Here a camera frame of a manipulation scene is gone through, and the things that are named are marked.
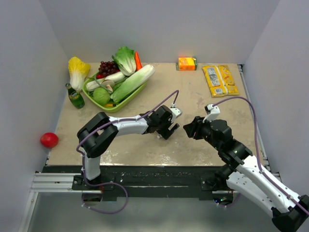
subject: beige table surface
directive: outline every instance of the beige table surface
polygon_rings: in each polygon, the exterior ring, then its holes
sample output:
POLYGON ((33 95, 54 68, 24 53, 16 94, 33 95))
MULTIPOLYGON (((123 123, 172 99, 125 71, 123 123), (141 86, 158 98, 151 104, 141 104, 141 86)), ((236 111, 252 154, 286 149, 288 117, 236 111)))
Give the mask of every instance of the beige table surface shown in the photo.
MULTIPOLYGON (((155 73, 146 88, 113 117, 135 116, 156 106, 176 89, 180 90, 177 106, 183 115, 176 120, 180 125, 168 139, 157 139, 157 134, 125 135, 117 137, 101 156, 101 165, 223 165, 217 151, 203 140, 189 139, 183 125, 192 122, 195 116, 205 116, 204 106, 223 98, 212 98, 204 77, 202 66, 196 71, 176 71, 174 63, 152 63, 155 73)), ((228 64, 240 91, 246 97, 237 64, 228 64)), ((99 63, 91 63, 88 76, 92 76, 99 63)), ((78 144, 77 131, 101 111, 84 97, 85 107, 76 109, 66 97, 56 133, 59 143, 50 153, 48 165, 81 165, 80 154, 75 151, 78 144)), ((166 102, 170 107, 172 99, 166 102)), ((253 153, 253 120, 248 104, 243 100, 230 100, 219 105, 220 119, 228 122, 234 138, 244 143, 253 153)))

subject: green basket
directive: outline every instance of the green basket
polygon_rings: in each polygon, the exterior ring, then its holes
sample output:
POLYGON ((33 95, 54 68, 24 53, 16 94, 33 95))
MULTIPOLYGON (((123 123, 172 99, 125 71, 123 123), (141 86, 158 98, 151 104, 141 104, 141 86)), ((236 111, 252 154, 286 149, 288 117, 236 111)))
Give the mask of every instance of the green basket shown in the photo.
POLYGON ((119 110, 121 110, 125 105, 127 105, 130 101, 132 101, 133 98, 135 98, 136 95, 138 95, 139 92, 141 92, 147 85, 147 81, 142 84, 140 87, 138 87, 133 93, 131 93, 126 99, 122 100, 120 103, 118 103, 116 106, 114 107, 104 107, 101 106, 100 104, 96 103, 95 100, 93 100, 93 98, 88 94, 88 91, 86 89, 86 85, 88 82, 90 81, 94 81, 94 76, 97 75, 98 73, 94 74, 92 77, 90 77, 88 80, 86 80, 83 84, 83 92, 85 93, 85 95, 94 103, 96 104, 98 107, 100 107, 101 109, 103 109, 105 112, 107 113, 116 113, 119 110))

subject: robotic hand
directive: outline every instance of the robotic hand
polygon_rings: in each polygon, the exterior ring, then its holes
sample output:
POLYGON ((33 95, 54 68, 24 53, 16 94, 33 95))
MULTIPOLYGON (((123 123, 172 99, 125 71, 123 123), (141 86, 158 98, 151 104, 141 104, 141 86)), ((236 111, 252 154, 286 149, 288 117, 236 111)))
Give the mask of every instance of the robotic hand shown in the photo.
POLYGON ((177 107, 168 108, 162 105, 149 116, 141 118, 143 115, 145 114, 123 119, 108 117, 104 112, 100 112, 78 131, 77 137, 79 142, 81 142, 96 128, 103 124, 117 121, 105 127, 100 135, 95 133, 83 143, 83 149, 86 153, 85 170, 83 172, 85 172, 88 183, 101 183, 100 156, 107 150, 115 137, 126 134, 157 132, 159 138, 168 139, 179 127, 176 123, 169 129, 175 120, 182 115, 182 111, 177 107))
POLYGON ((309 197, 299 196, 260 165, 252 151, 233 138, 227 122, 216 120, 218 106, 209 104, 205 110, 206 117, 196 116, 183 128, 189 138, 204 139, 213 146, 226 163, 208 184, 227 185, 260 206, 280 231, 296 231, 308 217, 309 197))

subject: yellow snack bag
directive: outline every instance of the yellow snack bag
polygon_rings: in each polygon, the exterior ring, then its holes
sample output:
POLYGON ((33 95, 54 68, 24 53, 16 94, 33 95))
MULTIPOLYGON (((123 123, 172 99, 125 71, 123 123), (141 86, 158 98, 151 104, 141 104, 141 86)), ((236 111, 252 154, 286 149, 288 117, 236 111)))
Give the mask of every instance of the yellow snack bag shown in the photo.
POLYGON ((239 94, 227 65, 204 66, 203 71, 213 97, 239 94))

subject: green bottle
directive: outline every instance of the green bottle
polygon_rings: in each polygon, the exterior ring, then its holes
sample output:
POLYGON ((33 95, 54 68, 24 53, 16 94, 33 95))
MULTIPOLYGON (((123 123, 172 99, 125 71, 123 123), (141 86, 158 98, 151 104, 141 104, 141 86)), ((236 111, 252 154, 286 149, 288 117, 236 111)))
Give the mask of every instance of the green bottle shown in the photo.
POLYGON ((77 108, 83 108, 85 105, 84 99, 82 95, 75 91, 75 89, 72 88, 70 83, 66 83, 66 88, 68 89, 69 94, 69 100, 72 102, 72 104, 77 108))

